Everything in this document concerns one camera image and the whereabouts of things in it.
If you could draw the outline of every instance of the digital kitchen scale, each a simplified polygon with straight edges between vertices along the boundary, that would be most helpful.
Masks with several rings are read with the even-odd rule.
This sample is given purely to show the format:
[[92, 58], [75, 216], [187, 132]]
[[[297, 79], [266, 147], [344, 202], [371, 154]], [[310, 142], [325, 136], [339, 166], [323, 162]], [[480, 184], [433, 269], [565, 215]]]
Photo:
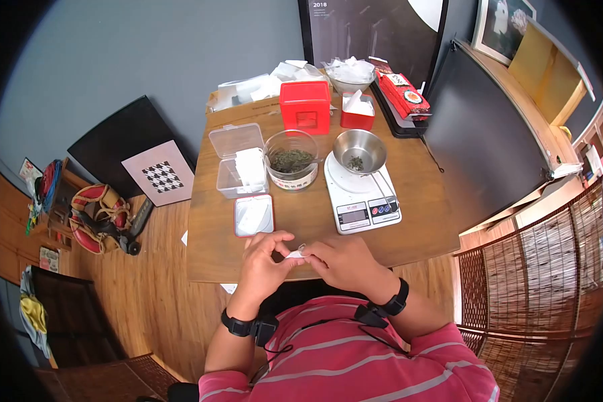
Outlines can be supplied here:
[[386, 165], [373, 174], [377, 175], [380, 187], [370, 175], [362, 176], [346, 170], [333, 156], [333, 152], [326, 158], [324, 176], [339, 234], [350, 235], [402, 221], [402, 213], [395, 197], [388, 203], [385, 199], [395, 193]]

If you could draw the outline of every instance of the red life buoy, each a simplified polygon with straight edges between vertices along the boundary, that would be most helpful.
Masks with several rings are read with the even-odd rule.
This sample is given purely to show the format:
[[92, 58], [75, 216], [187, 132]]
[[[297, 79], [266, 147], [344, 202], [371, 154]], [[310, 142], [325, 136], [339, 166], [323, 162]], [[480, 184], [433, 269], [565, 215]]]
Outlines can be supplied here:
[[[130, 227], [129, 204], [108, 185], [96, 184], [80, 190], [71, 199], [71, 207], [77, 211], [84, 211], [86, 205], [96, 202], [100, 204], [101, 208], [97, 211], [94, 220], [107, 219], [113, 222], [119, 230]], [[74, 239], [92, 253], [107, 253], [118, 247], [115, 239], [104, 233], [94, 233], [77, 214], [72, 215], [69, 224], [74, 232]]]

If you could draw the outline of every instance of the wall poster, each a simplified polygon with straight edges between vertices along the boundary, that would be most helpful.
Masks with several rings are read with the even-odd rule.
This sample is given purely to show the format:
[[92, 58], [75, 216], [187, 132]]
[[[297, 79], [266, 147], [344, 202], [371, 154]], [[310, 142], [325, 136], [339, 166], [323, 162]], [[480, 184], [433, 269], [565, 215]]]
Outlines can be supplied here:
[[448, 0], [299, 1], [304, 56], [317, 67], [339, 57], [388, 61], [426, 93]]

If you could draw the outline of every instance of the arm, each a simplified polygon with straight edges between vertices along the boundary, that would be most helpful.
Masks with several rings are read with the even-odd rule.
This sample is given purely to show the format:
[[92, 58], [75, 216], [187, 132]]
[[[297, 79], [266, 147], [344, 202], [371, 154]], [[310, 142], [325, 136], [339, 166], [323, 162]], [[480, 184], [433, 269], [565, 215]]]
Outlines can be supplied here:
[[[308, 255], [305, 260], [327, 284], [359, 292], [375, 304], [386, 304], [400, 290], [400, 280], [375, 261], [361, 237], [339, 236], [315, 242], [304, 248], [304, 255]], [[430, 300], [412, 291], [406, 298], [406, 307], [389, 321], [405, 342], [449, 323]]]
[[[228, 317], [254, 320], [262, 301], [277, 290], [293, 267], [304, 263], [303, 259], [289, 258], [275, 264], [271, 258], [273, 251], [284, 257], [289, 255], [290, 250], [283, 241], [292, 239], [291, 233], [276, 231], [258, 233], [246, 241], [239, 284], [226, 308]], [[208, 348], [205, 373], [238, 371], [247, 375], [254, 355], [255, 340], [252, 336], [235, 336], [220, 324]]]

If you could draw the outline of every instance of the houndstooth pattern picture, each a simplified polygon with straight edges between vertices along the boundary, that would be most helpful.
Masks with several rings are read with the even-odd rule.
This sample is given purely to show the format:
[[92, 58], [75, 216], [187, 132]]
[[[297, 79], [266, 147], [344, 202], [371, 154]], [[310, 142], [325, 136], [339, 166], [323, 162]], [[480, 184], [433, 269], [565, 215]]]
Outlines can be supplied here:
[[179, 177], [168, 161], [143, 169], [143, 174], [145, 174], [147, 180], [152, 183], [152, 186], [160, 194], [183, 187], [183, 183], [179, 180]]

